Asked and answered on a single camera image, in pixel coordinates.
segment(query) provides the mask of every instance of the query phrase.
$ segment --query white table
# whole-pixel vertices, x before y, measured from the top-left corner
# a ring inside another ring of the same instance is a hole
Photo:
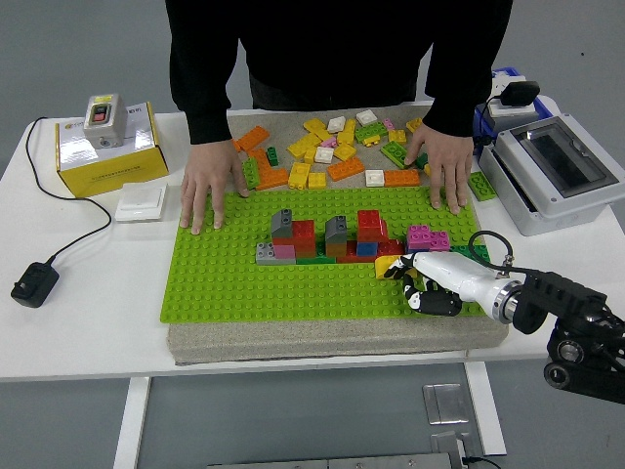
[[[429,102],[416,103],[427,105]],[[71,196],[56,173],[54,123],[37,125],[30,151],[41,184]],[[24,135],[0,181],[0,380],[78,379],[189,373],[244,372],[321,367],[479,362],[546,358],[554,318],[525,336],[511,328],[493,349],[437,354],[270,362],[220,362],[176,366],[168,351],[168,325],[159,321],[180,214],[180,184],[188,155],[187,126],[181,113],[157,114],[156,123],[171,174],[163,220],[115,224],[81,241],[55,262],[60,280],[44,305],[30,309],[10,296],[15,281],[35,261],[100,226],[104,214],[79,201],[59,201],[40,192],[24,151]],[[119,192],[93,197],[111,213]],[[609,207],[591,223],[532,237],[522,236],[497,200],[474,201],[480,225],[505,236],[515,248],[515,265],[554,271],[608,297],[619,316],[625,311],[621,266],[625,236]],[[486,240],[493,261],[504,246]]]

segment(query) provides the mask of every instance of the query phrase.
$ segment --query human hand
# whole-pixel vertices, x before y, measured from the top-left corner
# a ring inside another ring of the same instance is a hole
[[[449,210],[454,215],[460,213],[460,207],[467,204],[467,182],[471,175],[473,162],[473,139],[442,134],[425,124],[421,124],[412,134],[405,164],[412,164],[422,152],[428,149],[430,164],[430,203],[440,208],[440,188],[443,184]]]
[[[211,193],[215,229],[224,223],[224,193],[229,173],[243,197],[249,195],[243,176],[243,166],[230,140],[210,144],[191,145],[181,188],[183,211],[180,226],[187,228],[193,216],[192,235],[199,235],[204,224],[206,197]]]

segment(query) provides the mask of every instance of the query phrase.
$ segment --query black device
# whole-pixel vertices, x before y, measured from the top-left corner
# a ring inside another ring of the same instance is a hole
[[[513,81],[501,92],[499,101],[503,106],[529,106],[539,93],[540,86],[536,81]]]
[[[30,308],[39,308],[59,279],[51,264],[33,262],[13,286],[11,297]]]

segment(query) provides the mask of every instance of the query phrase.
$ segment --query yellow box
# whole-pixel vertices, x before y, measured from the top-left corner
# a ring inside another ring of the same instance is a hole
[[[84,118],[57,124],[57,173],[76,197],[121,189],[169,174],[150,103],[126,107],[124,145],[94,149],[83,133]]]

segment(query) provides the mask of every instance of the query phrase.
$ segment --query green lego brick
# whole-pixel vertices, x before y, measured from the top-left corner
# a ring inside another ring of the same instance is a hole
[[[247,189],[250,191],[261,184],[256,158],[247,158],[243,161],[243,176],[245,176],[245,181],[247,182]]]
[[[384,137],[389,135],[389,129],[382,122],[371,122],[363,127],[355,129],[354,136],[356,141],[361,144],[364,139],[379,135]]]
[[[492,188],[486,176],[481,171],[471,173],[469,177],[469,187],[480,202],[489,200],[497,196],[497,192]]]
[[[229,192],[224,203],[221,229],[212,229],[210,207],[201,234],[178,228],[162,322],[431,318],[410,309],[400,280],[376,279],[373,263],[257,265],[257,244],[271,242],[271,216],[285,206],[293,220],[314,220],[318,240],[336,215],[346,216],[348,236],[355,237],[360,209],[379,210],[392,239],[405,239],[410,225],[427,224],[447,231],[451,245],[467,245],[478,230],[470,205],[457,216],[435,210],[427,187],[267,191],[247,198]],[[484,312],[472,304],[461,314]]]
[[[488,254],[488,249],[483,244],[476,244],[473,246],[476,250],[476,254],[478,254],[482,259],[486,262],[490,262],[490,255]],[[473,259],[473,254],[469,251],[469,246],[451,246],[449,248],[452,252],[459,252],[463,256],[468,257],[469,259]]]
[[[397,142],[388,142],[380,151],[385,154],[390,161],[396,164],[399,169],[406,169],[408,166],[404,163],[408,150],[402,147]]]
[[[277,152],[275,151],[275,147],[269,147],[267,149],[267,160],[270,162],[270,166],[277,166]]]
[[[316,244],[316,257],[308,259],[295,259],[295,263],[302,266],[309,266],[311,264],[336,264],[336,258],[327,257],[325,255],[325,243],[318,242]]]

